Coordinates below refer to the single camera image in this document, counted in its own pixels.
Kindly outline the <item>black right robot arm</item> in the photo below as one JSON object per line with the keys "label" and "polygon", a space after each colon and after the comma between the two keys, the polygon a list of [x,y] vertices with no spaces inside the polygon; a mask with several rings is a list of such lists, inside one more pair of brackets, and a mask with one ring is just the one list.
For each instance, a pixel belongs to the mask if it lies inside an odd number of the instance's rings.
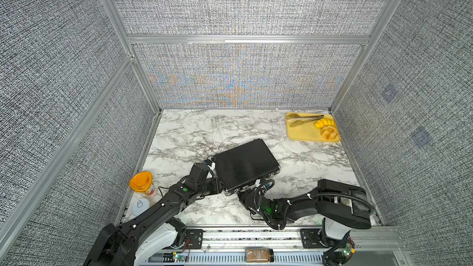
{"label": "black right robot arm", "polygon": [[273,230],[283,230],[291,222],[318,214],[323,216],[319,236],[322,244],[328,247],[341,241],[352,229],[372,227],[370,216],[374,207],[361,187],[322,179],[316,188],[303,195],[271,200],[265,194],[274,184],[271,179],[252,190],[238,193],[240,203],[251,214],[259,215]]}

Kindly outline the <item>orange lid plastic jar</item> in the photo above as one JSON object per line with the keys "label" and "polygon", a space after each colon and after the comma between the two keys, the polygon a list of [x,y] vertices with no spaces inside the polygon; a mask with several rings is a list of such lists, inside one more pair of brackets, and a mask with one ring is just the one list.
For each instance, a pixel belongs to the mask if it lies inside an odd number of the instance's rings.
{"label": "orange lid plastic jar", "polygon": [[142,171],[129,181],[129,187],[136,193],[151,196],[155,193],[153,176],[150,171]]}

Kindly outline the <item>brown spice bottle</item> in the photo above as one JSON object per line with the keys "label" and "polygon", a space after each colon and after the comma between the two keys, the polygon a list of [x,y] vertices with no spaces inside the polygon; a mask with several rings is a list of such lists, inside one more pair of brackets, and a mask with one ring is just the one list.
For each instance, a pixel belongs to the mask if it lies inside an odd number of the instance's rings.
{"label": "brown spice bottle", "polygon": [[246,263],[269,263],[273,262],[274,260],[275,258],[273,249],[251,248],[245,250]]}

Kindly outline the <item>black poker set case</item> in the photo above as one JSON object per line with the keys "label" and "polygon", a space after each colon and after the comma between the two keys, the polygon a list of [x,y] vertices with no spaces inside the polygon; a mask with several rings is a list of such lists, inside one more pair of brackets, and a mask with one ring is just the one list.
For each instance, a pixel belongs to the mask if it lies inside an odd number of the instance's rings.
{"label": "black poker set case", "polygon": [[232,195],[280,172],[280,164],[262,139],[214,155],[223,192]]}

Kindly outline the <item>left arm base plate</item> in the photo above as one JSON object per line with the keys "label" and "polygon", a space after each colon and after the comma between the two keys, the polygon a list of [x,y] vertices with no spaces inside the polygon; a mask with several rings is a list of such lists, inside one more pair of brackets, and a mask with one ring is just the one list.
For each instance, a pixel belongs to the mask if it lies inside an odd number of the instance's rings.
{"label": "left arm base plate", "polygon": [[179,235],[177,237],[177,241],[182,241],[181,244],[178,245],[175,242],[171,246],[165,248],[165,250],[182,252],[188,249],[201,249],[203,244],[203,233],[204,230],[202,229],[187,230],[184,236]]}

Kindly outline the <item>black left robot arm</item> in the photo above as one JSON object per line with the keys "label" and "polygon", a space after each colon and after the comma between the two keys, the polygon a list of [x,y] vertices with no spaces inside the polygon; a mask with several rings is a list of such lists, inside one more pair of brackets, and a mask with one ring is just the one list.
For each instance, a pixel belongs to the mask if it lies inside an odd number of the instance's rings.
{"label": "black left robot arm", "polygon": [[157,204],[134,219],[116,226],[108,224],[99,233],[85,266],[132,266],[139,246],[201,197],[218,195],[222,185],[214,173],[215,162],[195,163],[190,174],[172,185]]}

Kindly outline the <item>metal tongs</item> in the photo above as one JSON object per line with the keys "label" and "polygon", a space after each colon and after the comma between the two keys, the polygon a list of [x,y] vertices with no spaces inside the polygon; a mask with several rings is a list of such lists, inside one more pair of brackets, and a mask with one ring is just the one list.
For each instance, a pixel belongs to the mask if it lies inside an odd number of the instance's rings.
{"label": "metal tongs", "polygon": [[287,120],[291,123],[289,126],[291,128],[310,123],[312,121],[318,121],[324,118],[325,115],[312,115],[312,116],[300,116],[296,113],[289,115]]}

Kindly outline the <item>yellow plastic tray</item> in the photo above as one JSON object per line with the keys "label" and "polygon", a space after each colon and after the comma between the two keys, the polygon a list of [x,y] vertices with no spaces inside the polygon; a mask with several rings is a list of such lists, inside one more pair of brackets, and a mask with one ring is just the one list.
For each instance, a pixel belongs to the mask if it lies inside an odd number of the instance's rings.
{"label": "yellow plastic tray", "polygon": [[[285,114],[285,124],[287,128],[287,136],[290,139],[293,140],[305,140],[305,141],[316,141],[316,142],[339,142],[341,140],[340,133],[338,135],[338,138],[335,141],[326,141],[323,140],[320,136],[320,129],[315,127],[315,122],[312,121],[310,123],[306,123],[294,128],[291,128],[289,125],[291,124],[287,118],[289,115],[295,112],[288,112]],[[320,113],[296,113],[297,115],[300,116],[312,116],[312,115],[321,115]],[[324,118],[330,118],[334,120],[334,127],[338,128],[335,122],[335,119],[329,115],[329,114],[323,114],[325,115]]]}

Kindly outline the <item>aluminium front rail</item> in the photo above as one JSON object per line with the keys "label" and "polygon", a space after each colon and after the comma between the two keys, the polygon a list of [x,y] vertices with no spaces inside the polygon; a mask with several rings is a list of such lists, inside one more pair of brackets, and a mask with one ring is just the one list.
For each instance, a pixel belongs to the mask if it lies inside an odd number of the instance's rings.
{"label": "aluminium front rail", "polygon": [[[138,251],[138,266],[248,266],[245,250],[273,249],[273,262],[268,266],[321,266],[327,249],[304,249],[301,229],[319,226],[289,226],[275,231],[263,226],[194,226],[202,229],[201,249],[182,252],[165,250],[164,244],[176,234],[169,226],[158,231],[158,238],[146,242]],[[349,266],[412,266],[414,260],[396,227],[374,226],[368,230],[352,230],[355,252]]]}

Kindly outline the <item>yellow bundt cake toy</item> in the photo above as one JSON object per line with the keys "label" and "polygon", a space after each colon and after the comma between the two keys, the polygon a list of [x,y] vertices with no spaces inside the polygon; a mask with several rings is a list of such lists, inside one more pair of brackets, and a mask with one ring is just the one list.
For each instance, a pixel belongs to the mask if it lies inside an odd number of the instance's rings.
{"label": "yellow bundt cake toy", "polygon": [[335,141],[338,138],[339,132],[333,125],[326,125],[320,129],[320,136],[326,141]]}

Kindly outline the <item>yellow croissant toy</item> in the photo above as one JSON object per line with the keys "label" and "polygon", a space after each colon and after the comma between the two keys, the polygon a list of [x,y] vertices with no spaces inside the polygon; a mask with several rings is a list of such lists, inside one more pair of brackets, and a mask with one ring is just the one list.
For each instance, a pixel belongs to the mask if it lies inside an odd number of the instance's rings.
{"label": "yellow croissant toy", "polygon": [[322,119],[317,120],[314,125],[316,128],[321,129],[321,128],[324,128],[325,126],[334,125],[334,120],[330,118],[322,118]]}

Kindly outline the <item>white cup number eight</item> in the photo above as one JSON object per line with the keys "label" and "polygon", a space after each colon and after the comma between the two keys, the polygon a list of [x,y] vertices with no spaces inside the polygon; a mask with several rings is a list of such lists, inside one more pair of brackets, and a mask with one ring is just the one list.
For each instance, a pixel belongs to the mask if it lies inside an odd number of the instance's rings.
{"label": "white cup number eight", "polygon": [[131,212],[134,217],[137,217],[148,210],[150,207],[151,204],[148,198],[140,198],[133,203]]}

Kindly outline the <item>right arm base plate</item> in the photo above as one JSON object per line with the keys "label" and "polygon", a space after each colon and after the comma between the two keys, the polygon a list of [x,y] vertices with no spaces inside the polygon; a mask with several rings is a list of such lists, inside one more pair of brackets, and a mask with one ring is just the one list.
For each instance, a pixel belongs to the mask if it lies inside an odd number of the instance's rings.
{"label": "right arm base plate", "polygon": [[330,255],[337,258],[349,258],[355,252],[355,244],[350,235],[347,238],[342,237],[340,240],[331,238],[323,227],[301,229],[300,235],[304,249],[327,249],[329,251],[334,248]]}

